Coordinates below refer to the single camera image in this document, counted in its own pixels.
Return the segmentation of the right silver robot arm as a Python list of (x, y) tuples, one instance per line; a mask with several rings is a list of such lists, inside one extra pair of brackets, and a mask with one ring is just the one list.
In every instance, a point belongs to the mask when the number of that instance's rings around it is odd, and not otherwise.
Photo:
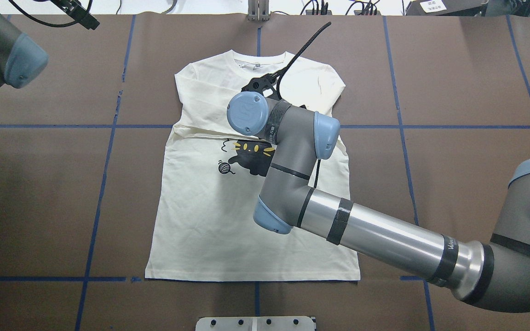
[(509, 180), (495, 223), (477, 219), (486, 198), (470, 198), (454, 180), (446, 195), (450, 203), (474, 208), (469, 219), (456, 224), (492, 230), (486, 243), (464, 242), (418, 224), (414, 196), (407, 222), (389, 215), (387, 207), (375, 210), (310, 185), (315, 161), (328, 159), (338, 144), (338, 119), (243, 91), (229, 102), (227, 120), (235, 131), (265, 140), (276, 150), (253, 214), (262, 228), (278, 234), (300, 228), (449, 289), (474, 307), (530, 312), (530, 159)]

